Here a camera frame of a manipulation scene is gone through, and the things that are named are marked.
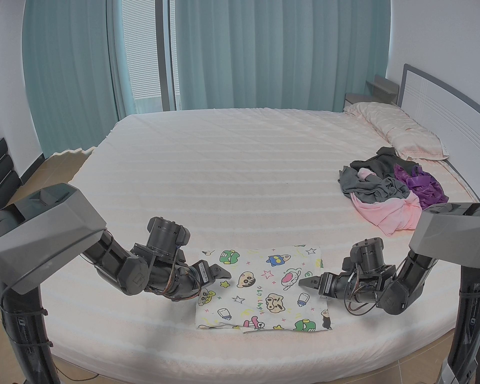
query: purple lace garment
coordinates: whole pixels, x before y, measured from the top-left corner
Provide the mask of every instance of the purple lace garment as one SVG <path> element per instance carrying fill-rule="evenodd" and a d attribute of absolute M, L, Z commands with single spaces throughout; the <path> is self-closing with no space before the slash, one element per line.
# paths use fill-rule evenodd
<path fill-rule="evenodd" d="M 395 178 L 405 183 L 408 189 L 419 197 L 422 209 L 448 201 L 440 183 L 430 173 L 424 172 L 421 166 L 413 166 L 412 176 L 398 164 L 394 165 L 394 172 Z"/>

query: wall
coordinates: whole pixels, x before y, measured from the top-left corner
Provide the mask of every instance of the wall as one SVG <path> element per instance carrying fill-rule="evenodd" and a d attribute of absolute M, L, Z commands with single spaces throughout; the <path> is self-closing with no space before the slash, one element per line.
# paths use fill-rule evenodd
<path fill-rule="evenodd" d="M 392 0 L 386 77 L 413 65 L 480 103 L 480 1 Z"/>
<path fill-rule="evenodd" d="M 0 137 L 19 176 L 42 154 L 25 92 L 22 25 L 25 0 L 0 0 Z"/>

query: gray clothing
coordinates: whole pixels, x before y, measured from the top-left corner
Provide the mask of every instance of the gray clothing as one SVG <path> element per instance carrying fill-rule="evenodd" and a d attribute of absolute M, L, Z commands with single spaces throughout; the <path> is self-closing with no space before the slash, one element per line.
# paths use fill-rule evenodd
<path fill-rule="evenodd" d="M 375 175 L 368 175 L 365 181 L 362 181 L 356 170 L 346 166 L 340 171 L 338 182 L 346 197 L 350 198 L 353 192 L 362 203 L 367 204 L 381 203 L 391 197 L 406 199 L 410 194 L 408 187 L 395 178 L 381 179 Z"/>

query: bed sheet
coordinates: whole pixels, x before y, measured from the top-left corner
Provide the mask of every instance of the bed sheet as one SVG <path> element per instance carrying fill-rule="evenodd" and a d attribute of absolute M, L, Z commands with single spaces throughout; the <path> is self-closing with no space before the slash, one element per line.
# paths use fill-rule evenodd
<path fill-rule="evenodd" d="M 399 264 L 413 231 L 387 238 L 340 191 L 338 170 L 388 145 L 344 113 L 213 109 L 120 121 L 71 184 L 126 249 L 145 244 L 163 216 L 187 227 L 193 264 L 217 244 L 238 248 L 318 243 L 338 273 L 358 240 L 380 236 Z M 471 201 L 440 163 L 421 160 L 450 201 Z M 460 269 L 439 262 L 422 296 L 399 316 L 349 315 L 330 301 L 335 328 L 253 332 L 194 326 L 195 301 L 124 296 L 80 257 L 42 284 L 53 353 L 102 375 L 146 383 L 315 383 L 385 366 L 452 329 Z"/>

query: pillow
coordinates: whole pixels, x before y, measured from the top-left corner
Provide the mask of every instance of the pillow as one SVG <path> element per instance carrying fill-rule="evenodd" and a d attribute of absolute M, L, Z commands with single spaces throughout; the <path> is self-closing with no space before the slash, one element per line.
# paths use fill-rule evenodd
<path fill-rule="evenodd" d="M 345 107 L 344 111 L 367 120 L 404 160 L 448 157 L 438 136 L 418 125 L 396 105 L 362 102 Z"/>

